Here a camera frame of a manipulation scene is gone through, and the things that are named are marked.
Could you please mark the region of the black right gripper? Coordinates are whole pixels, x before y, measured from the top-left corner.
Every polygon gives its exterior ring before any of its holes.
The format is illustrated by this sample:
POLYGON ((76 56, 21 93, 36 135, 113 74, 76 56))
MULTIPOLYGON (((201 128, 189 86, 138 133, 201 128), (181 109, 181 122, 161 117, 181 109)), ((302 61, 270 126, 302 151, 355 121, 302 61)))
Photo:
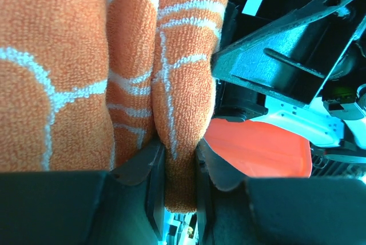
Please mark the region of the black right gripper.
POLYGON ((309 105, 338 65, 365 64, 365 0, 258 1, 214 55, 215 78, 309 105))

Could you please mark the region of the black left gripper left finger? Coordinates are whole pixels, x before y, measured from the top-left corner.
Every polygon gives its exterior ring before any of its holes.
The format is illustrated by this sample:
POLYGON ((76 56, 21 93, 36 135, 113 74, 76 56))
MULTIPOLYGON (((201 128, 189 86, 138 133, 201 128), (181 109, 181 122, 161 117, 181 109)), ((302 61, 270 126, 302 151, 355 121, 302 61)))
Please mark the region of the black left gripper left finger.
POLYGON ((162 241, 164 229, 164 157, 165 146, 159 138, 153 138, 129 161, 111 171, 125 186, 146 184, 144 216, 158 241, 162 241))

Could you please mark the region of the orange cartoon towel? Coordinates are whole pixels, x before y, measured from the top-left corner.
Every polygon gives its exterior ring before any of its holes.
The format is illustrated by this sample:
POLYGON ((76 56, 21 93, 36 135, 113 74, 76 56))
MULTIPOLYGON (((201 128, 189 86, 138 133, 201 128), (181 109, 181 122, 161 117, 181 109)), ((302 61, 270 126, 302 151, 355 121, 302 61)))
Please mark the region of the orange cartoon towel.
POLYGON ((158 135, 165 205, 195 212, 227 3, 1 0, 1 171, 112 170, 158 135))

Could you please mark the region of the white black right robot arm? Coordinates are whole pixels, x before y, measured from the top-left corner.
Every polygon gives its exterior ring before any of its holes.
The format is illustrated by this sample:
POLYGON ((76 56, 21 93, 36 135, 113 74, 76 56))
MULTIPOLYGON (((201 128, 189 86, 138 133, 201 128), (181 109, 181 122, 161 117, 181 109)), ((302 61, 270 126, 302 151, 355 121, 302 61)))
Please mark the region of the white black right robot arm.
POLYGON ((229 0, 211 149, 251 177, 365 173, 365 0, 229 0))

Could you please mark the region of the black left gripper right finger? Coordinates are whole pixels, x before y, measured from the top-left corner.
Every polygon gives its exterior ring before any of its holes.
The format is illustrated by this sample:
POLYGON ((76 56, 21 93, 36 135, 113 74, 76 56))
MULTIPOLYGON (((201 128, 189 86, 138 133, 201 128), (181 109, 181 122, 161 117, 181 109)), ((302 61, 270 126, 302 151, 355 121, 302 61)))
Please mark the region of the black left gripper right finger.
POLYGON ((216 154, 202 139, 196 147, 196 177, 199 244, 214 244, 212 190, 230 192, 240 185, 245 175, 216 154))

